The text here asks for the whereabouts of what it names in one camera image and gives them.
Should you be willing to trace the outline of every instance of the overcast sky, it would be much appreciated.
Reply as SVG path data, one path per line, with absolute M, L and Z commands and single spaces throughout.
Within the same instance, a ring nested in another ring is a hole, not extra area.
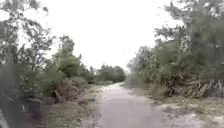
M 170 16 L 159 7 L 169 0 L 42 0 L 49 9 L 48 23 L 57 34 L 68 34 L 74 53 L 83 63 L 126 64 L 143 45 L 154 46 L 154 28 Z

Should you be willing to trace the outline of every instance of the sandy ground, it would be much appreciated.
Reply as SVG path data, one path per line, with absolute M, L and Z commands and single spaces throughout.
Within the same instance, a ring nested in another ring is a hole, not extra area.
M 102 128 L 201 128 L 196 114 L 182 116 L 164 112 L 167 106 L 153 107 L 150 100 L 136 96 L 120 84 L 101 88 L 100 106 Z

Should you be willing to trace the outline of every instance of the tree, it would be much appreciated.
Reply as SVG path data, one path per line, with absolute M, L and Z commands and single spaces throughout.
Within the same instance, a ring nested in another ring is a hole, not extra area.
M 98 72 L 99 78 L 103 81 L 121 82 L 125 80 L 125 72 L 120 66 L 102 65 Z
M 183 25 L 155 29 L 156 46 L 140 48 L 129 64 L 132 73 L 145 82 L 167 87 L 165 93 L 169 95 L 220 96 L 224 92 L 220 84 L 224 61 L 223 1 L 181 0 L 171 2 L 165 10 Z
M 79 75 L 81 67 L 81 57 L 73 55 L 74 42 L 70 37 L 61 37 L 61 46 L 54 55 L 53 63 L 58 65 L 58 70 L 63 72 L 66 77 L 70 78 Z
M 52 37 L 48 36 L 49 29 L 24 16 L 26 11 L 40 7 L 35 0 L 0 2 L 0 10 L 9 14 L 8 19 L 0 22 L 0 107 L 10 128 L 24 127 L 21 104 L 27 105 L 30 99 L 40 96 L 35 84 L 37 72 L 44 64 L 44 53 Z

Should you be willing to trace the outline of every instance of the tree canopy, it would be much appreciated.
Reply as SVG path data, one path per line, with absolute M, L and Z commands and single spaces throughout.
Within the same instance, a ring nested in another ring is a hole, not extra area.
M 156 46 L 140 48 L 132 73 L 167 95 L 223 97 L 223 1 L 179 0 L 165 10 L 183 25 L 155 29 Z
M 120 66 L 102 65 L 98 70 L 100 80 L 122 82 L 125 80 L 125 72 Z

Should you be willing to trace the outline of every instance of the vegetation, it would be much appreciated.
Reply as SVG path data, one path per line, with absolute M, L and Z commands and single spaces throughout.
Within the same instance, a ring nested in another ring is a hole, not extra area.
M 10 128 L 24 127 L 21 119 L 27 115 L 39 119 L 41 103 L 47 103 L 53 92 L 60 102 L 72 101 L 88 84 L 124 80 L 119 66 L 88 69 L 81 55 L 73 55 L 75 44 L 69 36 L 53 36 L 50 28 L 27 17 L 27 11 L 48 13 L 36 0 L 1 1 L 0 10 L 9 16 L 0 21 L 0 109 Z M 55 43 L 60 48 L 46 58 Z
M 97 102 L 94 102 L 95 95 L 97 94 L 94 88 L 88 89 L 83 96 L 80 96 L 77 102 L 66 102 L 48 106 L 48 114 L 45 120 L 47 127 L 97 127 L 96 124 L 99 115 L 97 113 Z
M 223 4 L 179 0 L 165 6 L 183 24 L 155 29 L 156 46 L 141 47 L 128 65 L 132 76 L 163 96 L 223 98 Z
M 98 70 L 98 78 L 103 81 L 122 82 L 125 80 L 125 72 L 120 66 L 102 65 Z

